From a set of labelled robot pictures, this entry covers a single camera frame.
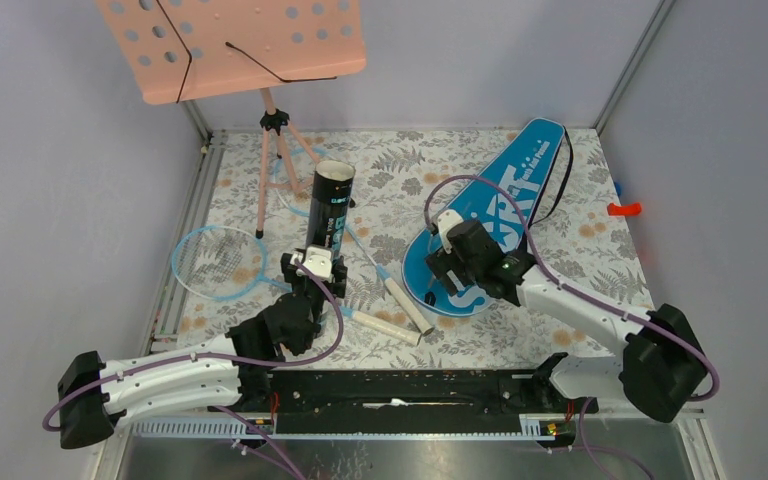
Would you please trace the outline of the black shuttlecock tube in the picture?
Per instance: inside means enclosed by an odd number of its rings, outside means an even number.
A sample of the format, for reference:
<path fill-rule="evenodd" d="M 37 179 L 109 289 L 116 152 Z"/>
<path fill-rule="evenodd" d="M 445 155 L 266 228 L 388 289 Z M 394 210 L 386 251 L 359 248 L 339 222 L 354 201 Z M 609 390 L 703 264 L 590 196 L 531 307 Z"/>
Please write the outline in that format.
<path fill-rule="evenodd" d="M 307 227 L 307 245 L 340 255 L 355 177 L 353 166 L 321 160 L 315 167 Z"/>

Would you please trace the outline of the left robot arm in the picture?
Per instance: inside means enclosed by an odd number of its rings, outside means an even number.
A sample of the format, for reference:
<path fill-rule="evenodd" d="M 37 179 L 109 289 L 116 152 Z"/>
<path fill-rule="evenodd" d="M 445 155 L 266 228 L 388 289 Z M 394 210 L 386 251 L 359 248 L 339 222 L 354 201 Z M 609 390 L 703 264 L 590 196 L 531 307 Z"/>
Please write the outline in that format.
<path fill-rule="evenodd" d="M 96 351 L 73 358 L 57 383 L 57 403 L 42 427 L 59 436 L 64 450 L 100 443 L 119 427 L 177 411 L 240 404 L 256 411 L 269 401 L 268 373 L 303 366 L 322 329 L 322 311 L 334 312 L 346 290 L 341 255 L 316 245 L 286 253 L 281 271 L 291 290 L 254 317 L 190 347 L 124 360 Z"/>

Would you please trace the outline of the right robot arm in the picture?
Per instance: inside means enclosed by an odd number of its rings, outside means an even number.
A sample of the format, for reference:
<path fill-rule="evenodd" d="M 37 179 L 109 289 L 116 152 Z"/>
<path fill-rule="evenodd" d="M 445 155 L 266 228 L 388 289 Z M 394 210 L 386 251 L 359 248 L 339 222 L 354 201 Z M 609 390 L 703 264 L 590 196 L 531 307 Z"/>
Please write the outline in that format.
<path fill-rule="evenodd" d="M 436 297 L 432 310 L 471 316 L 498 300 L 554 317 L 610 353 L 588 360 L 568 357 L 552 367 L 533 386 L 539 407 L 557 412 L 573 397 L 618 398 L 669 423 L 686 403 L 719 392 L 719 373 L 679 309 L 634 306 L 562 277 L 540 258 L 521 205 L 507 189 L 485 184 L 494 191 L 494 205 L 512 215 L 510 231 L 521 237 L 505 251 L 470 209 L 449 203 L 434 214 L 426 203 L 425 228 L 432 237 L 426 267 Z"/>

